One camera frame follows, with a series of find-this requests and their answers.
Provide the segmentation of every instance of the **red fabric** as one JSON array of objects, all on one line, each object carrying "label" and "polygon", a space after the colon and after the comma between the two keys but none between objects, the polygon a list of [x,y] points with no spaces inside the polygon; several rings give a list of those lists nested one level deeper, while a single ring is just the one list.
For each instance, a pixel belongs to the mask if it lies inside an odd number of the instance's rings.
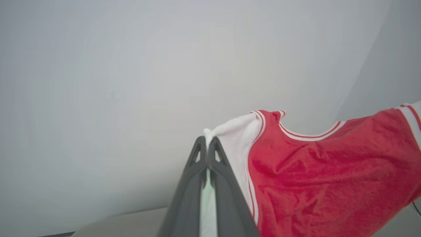
[{"label": "red fabric", "polygon": [[319,141],[288,137],[279,112],[261,112],[248,169],[262,237],[371,236],[421,195],[421,151],[398,109]]}]

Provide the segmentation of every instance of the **gray wall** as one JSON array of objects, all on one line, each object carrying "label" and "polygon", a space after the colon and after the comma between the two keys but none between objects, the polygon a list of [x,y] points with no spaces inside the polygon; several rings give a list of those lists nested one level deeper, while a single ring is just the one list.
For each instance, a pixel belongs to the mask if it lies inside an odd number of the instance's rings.
[{"label": "gray wall", "polygon": [[0,235],[164,206],[202,129],[250,110],[327,129],[389,2],[1,1]]},{"label": "gray wall", "polygon": [[[393,1],[361,73],[337,120],[421,100],[421,1]],[[403,209],[376,237],[419,237],[421,217]]]}]

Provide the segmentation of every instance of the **red and white shirt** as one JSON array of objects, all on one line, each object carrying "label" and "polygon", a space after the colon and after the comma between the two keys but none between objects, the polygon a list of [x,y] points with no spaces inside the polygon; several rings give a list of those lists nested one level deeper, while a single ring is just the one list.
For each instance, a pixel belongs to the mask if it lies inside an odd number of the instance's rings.
[{"label": "red and white shirt", "polygon": [[284,111],[216,127],[263,237],[371,236],[421,196],[421,101],[294,133]]}]

